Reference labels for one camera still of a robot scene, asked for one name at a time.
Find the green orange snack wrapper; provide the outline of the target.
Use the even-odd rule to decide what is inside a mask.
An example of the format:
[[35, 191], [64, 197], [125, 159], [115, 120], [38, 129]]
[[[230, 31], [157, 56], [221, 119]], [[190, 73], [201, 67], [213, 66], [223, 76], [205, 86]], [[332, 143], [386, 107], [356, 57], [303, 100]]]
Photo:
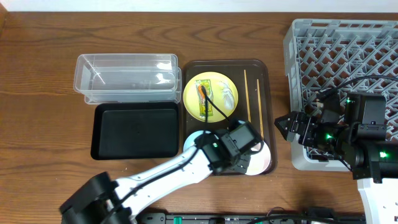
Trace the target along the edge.
[[206, 112], [208, 112], [208, 116], [213, 116], [213, 107], [210, 101], [205, 98], [207, 96], [212, 100], [213, 97], [210, 79], [195, 80], [195, 88], [199, 99], [199, 116], [204, 118]]

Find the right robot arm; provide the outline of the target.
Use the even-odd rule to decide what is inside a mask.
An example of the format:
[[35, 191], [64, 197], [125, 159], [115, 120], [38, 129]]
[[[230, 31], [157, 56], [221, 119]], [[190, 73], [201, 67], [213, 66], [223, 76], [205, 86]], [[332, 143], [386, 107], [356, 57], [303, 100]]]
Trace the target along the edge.
[[351, 171], [367, 223], [397, 223], [397, 143], [386, 139], [386, 99], [349, 92], [343, 123], [337, 102], [325, 98], [319, 118], [292, 111], [274, 124], [286, 141], [317, 149]]

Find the white napkin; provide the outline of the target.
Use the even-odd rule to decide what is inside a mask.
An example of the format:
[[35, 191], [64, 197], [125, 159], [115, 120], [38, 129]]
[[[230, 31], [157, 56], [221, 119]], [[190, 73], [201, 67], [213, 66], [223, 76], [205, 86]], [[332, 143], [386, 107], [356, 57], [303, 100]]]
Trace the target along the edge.
[[218, 85], [221, 88], [222, 97], [224, 101], [224, 107], [227, 110], [232, 110], [234, 108], [234, 96], [231, 88], [227, 83], [218, 82]]

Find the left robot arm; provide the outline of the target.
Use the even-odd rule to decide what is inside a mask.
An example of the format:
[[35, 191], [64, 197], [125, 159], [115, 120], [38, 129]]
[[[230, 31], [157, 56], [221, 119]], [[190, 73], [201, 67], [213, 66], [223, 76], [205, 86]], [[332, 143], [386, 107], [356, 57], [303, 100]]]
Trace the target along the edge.
[[257, 143], [246, 128], [196, 131], [181, 155], [157, 167], [116, 180], [107, 172], [89, 179], [60, 206], [62, 223], [133, 223], [162, 197], [232, 168]]

